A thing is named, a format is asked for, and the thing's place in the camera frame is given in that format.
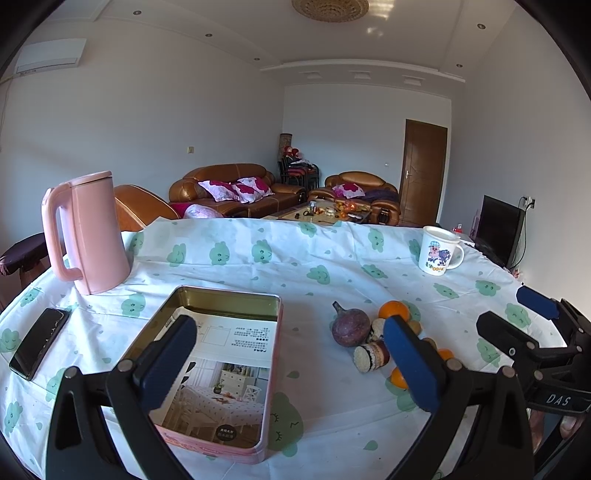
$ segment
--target stool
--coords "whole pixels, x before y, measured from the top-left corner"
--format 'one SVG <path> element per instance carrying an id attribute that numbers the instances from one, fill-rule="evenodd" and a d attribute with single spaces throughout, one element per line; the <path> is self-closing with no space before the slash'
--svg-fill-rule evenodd
<path id="1" fill-rule="evenodd" d="M 12 275 L 17 270 L 24 290 L 47 268 L 41 260 L 47 256 L 45 234 L 38 233 L 14 244 L 0 257 L 0 275 Z"/>

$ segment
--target black tv screen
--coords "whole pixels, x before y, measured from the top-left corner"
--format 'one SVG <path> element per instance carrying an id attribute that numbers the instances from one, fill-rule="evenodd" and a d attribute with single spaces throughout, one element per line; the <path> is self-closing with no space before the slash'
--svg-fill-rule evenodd
<path id="1" fill-rule="evenodd" d="M 509 267 L 521 235 L 525 212 L 514 205 L 484 197 L 476 248 L 501 267 Z"/>

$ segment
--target white dresser in photo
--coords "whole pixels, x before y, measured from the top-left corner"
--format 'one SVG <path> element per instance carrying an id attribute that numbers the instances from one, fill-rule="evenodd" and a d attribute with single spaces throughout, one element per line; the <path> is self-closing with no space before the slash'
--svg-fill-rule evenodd
<path id="1" fill-rule="evenodd" d="M 244 391 L 248 385 L 255 384 L 255 378 L 244 377 L 243 375 L 233 374 L 232 372 L 227 372 L 224 370 L 222 371 L 220 382 L 222 383 L 223 393 L 230 392 L 232 395 L 241 397 L 244 395 Z"/>

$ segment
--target brown door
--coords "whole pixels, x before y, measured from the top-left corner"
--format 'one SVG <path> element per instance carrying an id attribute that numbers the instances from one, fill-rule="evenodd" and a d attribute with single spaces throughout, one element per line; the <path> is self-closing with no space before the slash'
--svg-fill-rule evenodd
<path id="1" fill-rule="evenodd" d="M 406 121 L 400 225 L 433 225 L 437 220 L 446 152 L 447 128 Z"/>

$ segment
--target pitcher lid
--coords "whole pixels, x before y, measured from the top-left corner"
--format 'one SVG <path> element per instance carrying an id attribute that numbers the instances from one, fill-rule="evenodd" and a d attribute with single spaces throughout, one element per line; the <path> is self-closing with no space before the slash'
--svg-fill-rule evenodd
<path id="1" fill-rule="evenodd" d="M 109 170 L 98 171 L 96 173 L 90 173 L 88 175 L 78 177 L 77 179 L 69 180 L 67 183 L 69 183 L 73 187 L 76 187 L 78 185 L 84 185 L 85 183 L 90 183 L 91 181 L 107 179 L 112 176 L 113 176 L 113 174 Z"/>

